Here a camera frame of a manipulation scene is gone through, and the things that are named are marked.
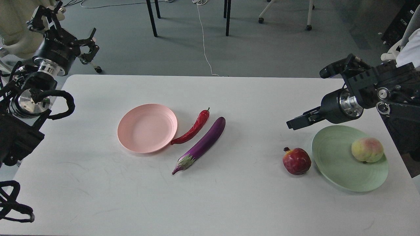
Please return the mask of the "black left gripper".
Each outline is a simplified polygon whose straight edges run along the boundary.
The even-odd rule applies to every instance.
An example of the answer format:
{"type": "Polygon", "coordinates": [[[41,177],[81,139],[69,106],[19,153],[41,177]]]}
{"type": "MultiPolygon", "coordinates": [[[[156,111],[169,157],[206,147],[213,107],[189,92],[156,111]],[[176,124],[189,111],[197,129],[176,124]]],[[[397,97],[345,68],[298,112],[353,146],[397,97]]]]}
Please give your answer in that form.
{"type": "Polygon", "coordinates": [[[33,55],[33,62],[40,65],[43,60],[49,60],[60,66],[58,76],[67,76],[75,58],[78,56],[81,63],[87,65],[91,63],[99,51],[99,46],[96,45],[94,35],[96,28],[90,32],[87,39],[77,39],[71,33],[64,31],[61,27],[60,21],[64,19],[63,2],[57,2],[55,6],[39,5],[29,21],[27,21],[27,28],[32,32],[44,33],[44,38],[33,55]],[[46,31],[46,27],[53,23],[55,31],[46,31]],[[80,49],[72,45],[77,40],[77,46],[80,48],[87,47],[88,52],[81,52],[80,49]]]}

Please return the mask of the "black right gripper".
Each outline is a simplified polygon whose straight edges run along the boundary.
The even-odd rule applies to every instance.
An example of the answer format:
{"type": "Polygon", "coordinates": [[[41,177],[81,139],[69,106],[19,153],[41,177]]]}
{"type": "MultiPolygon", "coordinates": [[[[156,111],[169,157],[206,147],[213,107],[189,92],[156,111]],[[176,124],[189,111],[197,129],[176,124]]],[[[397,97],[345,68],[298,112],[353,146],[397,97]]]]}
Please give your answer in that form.
{"type": "Polygon", "coordinates": [[[340,124],[360,118],[364,109],[358,104],[355,96],[347,88],[328,93],[321,100],[321,106],[304,112],[286,122],[289,129],[298,130],[309,127],[324,119],[340,124]]]}

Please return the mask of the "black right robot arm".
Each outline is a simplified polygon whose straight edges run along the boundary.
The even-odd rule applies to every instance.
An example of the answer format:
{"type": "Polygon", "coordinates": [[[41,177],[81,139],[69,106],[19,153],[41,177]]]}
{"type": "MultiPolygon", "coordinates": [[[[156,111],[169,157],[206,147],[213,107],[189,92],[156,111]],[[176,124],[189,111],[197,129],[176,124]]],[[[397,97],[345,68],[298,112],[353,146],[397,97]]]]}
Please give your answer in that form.
{"type": "Polygon", "coordinates": [[[394,125],[393,139],[410,141],[406,149],[419,161],[419,71],[412,63],[397,66],[394,61],[369,66],[353,54],[320,70],[323,79],[341,75],[343,87],[328,93],[321,105],[287,122],[297,130],[327,120],[340,124],[361,117],[365,109],[375,108],[388,129],[394,125]]]}

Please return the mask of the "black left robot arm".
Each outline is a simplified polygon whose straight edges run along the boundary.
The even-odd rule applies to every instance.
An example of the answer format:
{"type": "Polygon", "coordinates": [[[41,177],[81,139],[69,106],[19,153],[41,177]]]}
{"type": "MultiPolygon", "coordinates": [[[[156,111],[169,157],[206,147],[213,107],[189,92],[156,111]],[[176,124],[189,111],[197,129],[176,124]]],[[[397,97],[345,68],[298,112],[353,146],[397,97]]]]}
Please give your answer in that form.
{"type": "Polygon", "coordinates": [[[15,55],[13,67],[1,62],[1,165],[14,166],[44,139],[40,129],[48,119],[70,116],[74,98],[57,89],[58,76],[68,75],[79,59],[92,65],[99,51],[96,28],[78,39],[62,27],[66,9],[60,0],[1,1],[1,57],[15,55]]]}

